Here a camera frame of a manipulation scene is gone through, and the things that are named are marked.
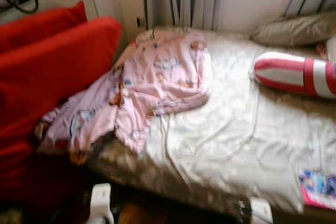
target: beige bedsheet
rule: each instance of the beige bedsheet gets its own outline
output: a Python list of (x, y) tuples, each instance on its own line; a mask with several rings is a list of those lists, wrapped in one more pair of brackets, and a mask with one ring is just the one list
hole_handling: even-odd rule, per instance
[(205, 34), (214, 75), (209, 102), (155, 118), (140, 156), (111, 141), (88, 166), (115, 182), (219, 212), (227, 193), (302, 212), (297, 170), (336, 172), (334, 105), (259, 87), (248, 70), (270, 50), (315, 52)]

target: wall outlet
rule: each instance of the wall outlet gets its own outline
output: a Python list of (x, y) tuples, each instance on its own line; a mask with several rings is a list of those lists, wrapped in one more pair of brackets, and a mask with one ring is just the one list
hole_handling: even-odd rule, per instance
[(137, 17), (136, 24), (139, 28), (146, 27), (146, 21), (144, 18)]

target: headboard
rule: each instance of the headboard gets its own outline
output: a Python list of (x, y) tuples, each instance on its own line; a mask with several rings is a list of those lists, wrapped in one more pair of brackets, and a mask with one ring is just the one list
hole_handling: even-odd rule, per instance
[[(56, 7), (71, 7), (76, 5), (81, 0), (38, 0), (39, 8), (37, 12), (56, 8)], [(85, 11), (88, 19), (94, 19), (98, 17), (98, 11), (95, 4), (95, 0), (83, 0), (85, 4)], [(21, 5), (24, 9), (32, 9), (34, 7), (34, 1), (31, 0)], [(14, 20), (28, 16), (29, 14), (22, 13), (15, 8), (0, 13), (0, 24), (12, 22)]]

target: magazine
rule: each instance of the magazine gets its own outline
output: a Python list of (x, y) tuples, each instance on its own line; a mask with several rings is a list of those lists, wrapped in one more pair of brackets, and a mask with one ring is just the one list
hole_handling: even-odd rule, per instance
[(306, 205), (336, 210), (336, 174), (300, 170), (299, 179)]

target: red and white striped pillow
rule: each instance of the red and white striped pillow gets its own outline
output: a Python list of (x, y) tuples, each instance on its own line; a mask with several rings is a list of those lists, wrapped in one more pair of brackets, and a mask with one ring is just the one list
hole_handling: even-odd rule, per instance
[(255, 60), (254, 78), (275, 89), (336, 98), (335, 66), (327, 61), (267, 52)]

